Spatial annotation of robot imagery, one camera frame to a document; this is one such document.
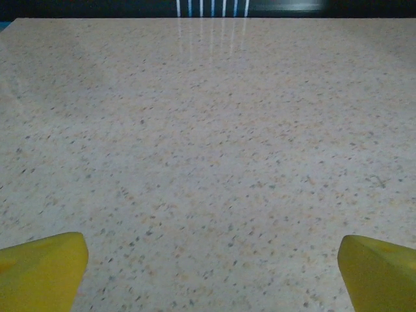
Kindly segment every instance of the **table surface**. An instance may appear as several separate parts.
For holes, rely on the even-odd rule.
[[[84,233],[73,311],[352,311],[347,234],[416,246],[413,19],[17,19],[0,248]]]

